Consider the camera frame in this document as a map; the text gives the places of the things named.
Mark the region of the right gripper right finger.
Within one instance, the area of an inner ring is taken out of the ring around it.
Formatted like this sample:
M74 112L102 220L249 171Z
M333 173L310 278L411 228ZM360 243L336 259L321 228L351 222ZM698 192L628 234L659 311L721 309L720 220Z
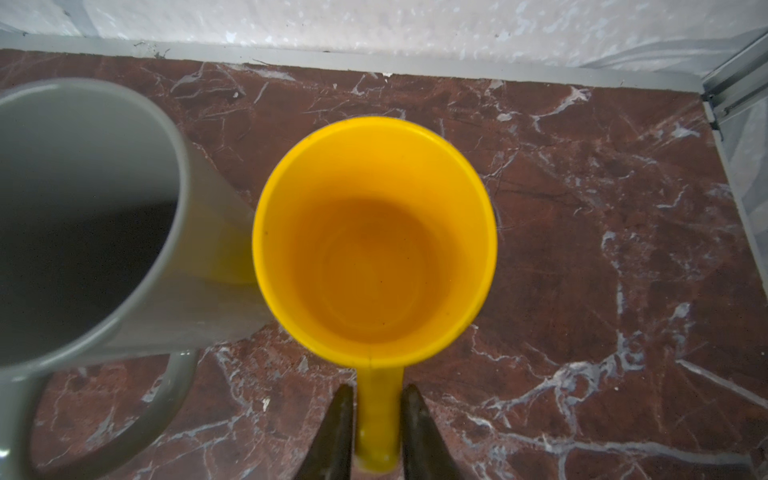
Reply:
M404 388L400 409L404 478L463 479L423 396L414 384Z

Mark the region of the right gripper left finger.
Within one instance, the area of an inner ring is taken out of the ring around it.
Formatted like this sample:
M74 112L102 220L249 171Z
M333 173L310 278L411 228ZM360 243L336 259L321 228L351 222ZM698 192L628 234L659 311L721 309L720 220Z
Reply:
M354 390L342 384L294 475L295 479L349 480L354 439Z

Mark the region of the yellow mug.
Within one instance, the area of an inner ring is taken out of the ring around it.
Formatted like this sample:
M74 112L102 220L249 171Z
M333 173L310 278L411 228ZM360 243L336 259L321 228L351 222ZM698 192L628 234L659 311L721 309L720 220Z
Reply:
M474 167L402 119L327 125L269 176L252 235L258 284L296 341L356 372L354 459L363 470L396 467L404 371L473 322L497 251Z

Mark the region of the grey mug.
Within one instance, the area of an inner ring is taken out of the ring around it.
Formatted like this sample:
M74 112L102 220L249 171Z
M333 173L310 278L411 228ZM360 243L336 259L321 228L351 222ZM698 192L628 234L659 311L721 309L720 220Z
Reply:
M164 354L146 412L51 472L96 479L151 445L199 352L273 320L254 212L151 100L84 78L1 95L1 475L33 479L31 433L61 369Z

